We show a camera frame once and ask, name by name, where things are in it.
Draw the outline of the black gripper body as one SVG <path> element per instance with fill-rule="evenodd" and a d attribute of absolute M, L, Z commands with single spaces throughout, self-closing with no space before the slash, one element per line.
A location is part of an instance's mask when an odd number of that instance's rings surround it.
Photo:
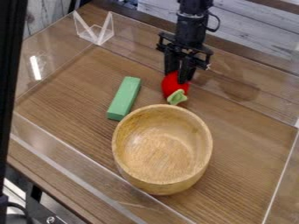
<path fill-rule="evenodd" d="M 182 62 L 186 57 L 194 58 L 196 67 L 206 70 L 211 63 L 212 50 L 203 44 L 206 32 L 214 32 L 208 27 L 211 13 L 204 11 L 199 15 L 178 13 L 178 22 L 175 33 L 162 31 L 156 50 L 163 52 L 171 51 L 176 54 Z"/>

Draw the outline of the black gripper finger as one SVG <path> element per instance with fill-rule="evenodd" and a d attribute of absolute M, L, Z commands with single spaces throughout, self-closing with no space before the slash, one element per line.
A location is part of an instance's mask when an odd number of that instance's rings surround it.
<path fill-rule="evenodd" d="M 164 52 L 164 74 L 170 74 L 179 70 L 180 61 L 176 54 L 171 51 Z"/>
<path fill-rule="evenodd" d="M 186 57 L 182 60 L 182 67 L 179 70 L 178 82 L 184 84 L 187 81 L 192 79 L 194 73 L 196 71 L 196 64 L 194 58 Z"/>

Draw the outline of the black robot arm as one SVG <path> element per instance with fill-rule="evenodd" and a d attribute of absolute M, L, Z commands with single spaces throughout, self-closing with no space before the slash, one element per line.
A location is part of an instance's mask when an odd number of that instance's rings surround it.
<path fill-rule="evenodd" d="M 214 51 L 204 45 L 207 32 L 220 28 L 220 18 L 211 12 L 214 0 L 178 0 L 175 33 L 162 31 L 156 50 L 163 53 L 164 75 L 178 73 L 176 81 L 192 80 L 196 69 L 207 70 Z"/>

